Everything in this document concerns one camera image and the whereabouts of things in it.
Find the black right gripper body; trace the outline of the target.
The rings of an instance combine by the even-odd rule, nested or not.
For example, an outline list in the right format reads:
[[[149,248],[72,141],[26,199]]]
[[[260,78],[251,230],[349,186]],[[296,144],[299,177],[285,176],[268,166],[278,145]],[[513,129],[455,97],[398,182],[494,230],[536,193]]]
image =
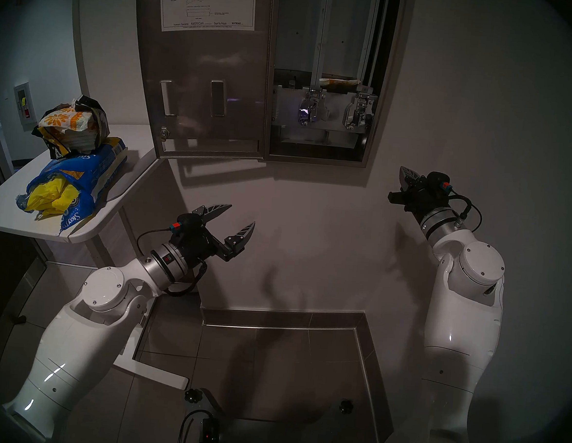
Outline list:
[[[423,219],[433,209],[449,206],[450,182],[450,177],[443,173],[421,175],[416,187],[407,191],[390,192],[389,202],[402,205],[405,212],[411,213],[417,219]]]

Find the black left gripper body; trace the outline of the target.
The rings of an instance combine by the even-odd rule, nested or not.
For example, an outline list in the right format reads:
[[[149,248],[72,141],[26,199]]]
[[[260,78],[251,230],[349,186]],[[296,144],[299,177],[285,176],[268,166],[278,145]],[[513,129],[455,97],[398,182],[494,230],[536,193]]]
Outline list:
[[[216,214],[183,213],[173,229],[172,245],[181,254],[187,268],[194,268],[211,256],[225,260],[224,247],[206,228]]]

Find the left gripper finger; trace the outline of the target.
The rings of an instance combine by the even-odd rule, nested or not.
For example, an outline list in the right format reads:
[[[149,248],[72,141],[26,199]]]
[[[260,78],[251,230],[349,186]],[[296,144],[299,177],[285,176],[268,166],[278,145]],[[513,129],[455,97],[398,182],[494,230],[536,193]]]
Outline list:
[[[251,224],[247,225],[246,227],[242,228],[237,233],[226,237],[225,240],[225,247],[226,251],[224,254],[224,260],[226,262],[230,261],[234,257],[238,256],[240,253],[243,252],[245,246],[249,242],[256,222],[252,222]]]
[[[200,217],[201,223],[207,224],[209,221],[223,214],[231,207],[231,204],[214,204],[209,206],[202,205],[194,210],[194,214]]]

